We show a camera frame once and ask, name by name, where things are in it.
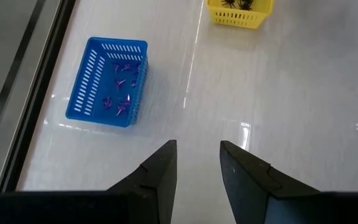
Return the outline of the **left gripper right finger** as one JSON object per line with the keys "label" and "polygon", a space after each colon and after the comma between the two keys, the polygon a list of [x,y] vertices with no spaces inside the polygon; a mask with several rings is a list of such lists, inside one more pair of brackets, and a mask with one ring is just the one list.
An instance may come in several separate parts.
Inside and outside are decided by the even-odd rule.
{"label": "left gripper right finger", "polygon": [[321,192],[286,175],[230,141],[219,158],[227,197],[237,224],[304,224]]}

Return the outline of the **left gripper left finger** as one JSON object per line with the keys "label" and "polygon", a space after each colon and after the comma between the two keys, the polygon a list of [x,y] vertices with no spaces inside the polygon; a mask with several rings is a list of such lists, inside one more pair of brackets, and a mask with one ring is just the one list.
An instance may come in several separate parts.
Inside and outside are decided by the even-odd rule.
{"label": "left gripper left finger", "polygon": [[177,188],[177,142],[169,140],[108,189],[112,220],[121,224],[171,224]]}

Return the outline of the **black aluminium table frame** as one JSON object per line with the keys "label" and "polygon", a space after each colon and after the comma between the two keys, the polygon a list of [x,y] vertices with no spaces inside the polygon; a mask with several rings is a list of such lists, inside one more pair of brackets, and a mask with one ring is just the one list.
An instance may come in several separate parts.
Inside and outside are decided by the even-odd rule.
{"label": "black aluminium table frame", "polygon": [[0,193],[16,189],[76,0],[58,0],[0,172]]}

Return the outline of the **blue plastic basket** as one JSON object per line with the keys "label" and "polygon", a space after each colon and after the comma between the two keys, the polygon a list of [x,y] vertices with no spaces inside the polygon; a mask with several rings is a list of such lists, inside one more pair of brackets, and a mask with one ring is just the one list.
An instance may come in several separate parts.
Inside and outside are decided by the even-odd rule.
{"label": "blue plastic basket", "polygon": [[[122,128],[135,124],[149,66],[147,48],[144,40],[89,38],[71,91],[66,117]],[[121,64],[117,73],[114,73],[113,63]],[[126,63],[132,65],[132,70],[122,72]],[[135,76],[133,73],[138,63],[141,64],[140,72]],[[118,89],[115,79],[126,79],[126,82]],[[131,87],[134,80],[137,82],[135,88]],[[117,107],[124,106],[122,101],[128,94],[132,104],[125,106],[126,113],[116,116]],[[103,105],[103,98],[107,96],[112,99],[108,110]]]}

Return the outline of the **yellow plastic basket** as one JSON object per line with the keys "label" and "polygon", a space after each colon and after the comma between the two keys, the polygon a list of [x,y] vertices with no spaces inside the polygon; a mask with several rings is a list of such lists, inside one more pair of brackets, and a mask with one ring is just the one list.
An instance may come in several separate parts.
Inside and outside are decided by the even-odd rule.
{"label": "yellow plastic basket", "polygon": [[239,0],[230,8],[223,6],[222,0],[205,0],[211,20],[215,24],[257,29],[271,15],[275,0],[254,0],[251,11],[239,9]]}

